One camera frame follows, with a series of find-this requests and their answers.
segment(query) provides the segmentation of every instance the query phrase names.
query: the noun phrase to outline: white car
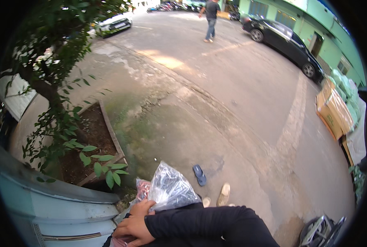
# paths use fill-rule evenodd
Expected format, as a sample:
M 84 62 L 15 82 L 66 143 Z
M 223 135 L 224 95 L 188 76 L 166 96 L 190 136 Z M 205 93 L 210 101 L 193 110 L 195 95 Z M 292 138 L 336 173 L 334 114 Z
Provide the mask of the white car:
M 103 22 L 96 23 L 95 29 L 97 33 L 101 34 L 102 37 L 105 37 L 108 34 L 130 28 L 132 24 L 132 12 L 125 12 L 123 14 L 115 15 Z

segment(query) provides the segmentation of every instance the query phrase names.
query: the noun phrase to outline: license plate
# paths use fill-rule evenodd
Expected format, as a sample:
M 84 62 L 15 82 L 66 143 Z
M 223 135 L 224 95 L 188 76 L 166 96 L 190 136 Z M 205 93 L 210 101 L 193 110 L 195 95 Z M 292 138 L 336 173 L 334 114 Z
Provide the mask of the license plate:
M 116 25 L 115 28 L 119 28 L 119 27 L 122 27 L 122 26 L 125 26 L 125 25 L 126 25 L 126 23 L 120 23 L 120 24 Z

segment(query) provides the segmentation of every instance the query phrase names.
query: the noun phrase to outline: person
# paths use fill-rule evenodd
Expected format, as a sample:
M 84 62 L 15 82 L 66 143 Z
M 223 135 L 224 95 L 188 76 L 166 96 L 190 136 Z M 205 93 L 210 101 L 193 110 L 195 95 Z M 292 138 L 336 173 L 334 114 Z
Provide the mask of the person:
M 132 206 L 104 247 L 125 246 L 125 242 L 127 247 L 279 247 L 254 210 L 245 206 L 226 206 L 229 194 L 230 185 L 227 191 L 225 183 L 217 200 L 218 207 L 208 207 L 210 198 L 206 197 L 203 203 L 207 201 L 207 205 L 200 202 L 156 213 L 148 213 L 156 202 L 145 198 Z
M 204 42 L 212 43 L 215 39 L 215 23 L 216 23 L 216 13 L 220 13 L 220 7 L 218 4 L 219 0 L 210 0 L 206 3 L 205 7 L 201 8 L 198 17 L 201 18 L 204 11 L 206 11 L 206 17 L 208 21 L 208 30 Z

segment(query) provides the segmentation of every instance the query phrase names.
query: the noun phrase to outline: road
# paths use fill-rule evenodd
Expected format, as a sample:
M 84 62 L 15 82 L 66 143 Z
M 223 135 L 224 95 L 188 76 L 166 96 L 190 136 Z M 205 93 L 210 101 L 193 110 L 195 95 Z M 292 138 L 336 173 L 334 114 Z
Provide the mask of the road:
M 253 208 L 282 247 L 295 245 L 317 215 L 352 217 L 347 161 L 315 114 L 320 87 L 298 67 L 252 41 L 239 22 L 218 19 L 212 44 L 195 13 L 138 13 L 133 22 L 94 42 L 78 67 L 97 80 L 70 94 L 73 104 L 103 97 L 131 176 L 151 179 L 164 160 L 213 206 L 228 181 L 229 202 Z M 70 75 L 79 76 L 77 68 Z M 113 92 L 96 93 L 103 88 Z M 38 98 L 13 141 L 17 159 L 43 111 Z M 194 164 L 207 176 L 204 187 Z

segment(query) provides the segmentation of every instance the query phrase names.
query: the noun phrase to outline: jeans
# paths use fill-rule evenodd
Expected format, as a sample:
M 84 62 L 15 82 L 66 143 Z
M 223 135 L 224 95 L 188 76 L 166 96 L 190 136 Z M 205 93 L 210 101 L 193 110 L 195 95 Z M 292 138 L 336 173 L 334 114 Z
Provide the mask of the jeans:
M 215 37 L 216 19 L 207 19 L 207 21 L 208 21 L 208 30 L 207 30 L 206 40 L 209 40 L 210 36 Z

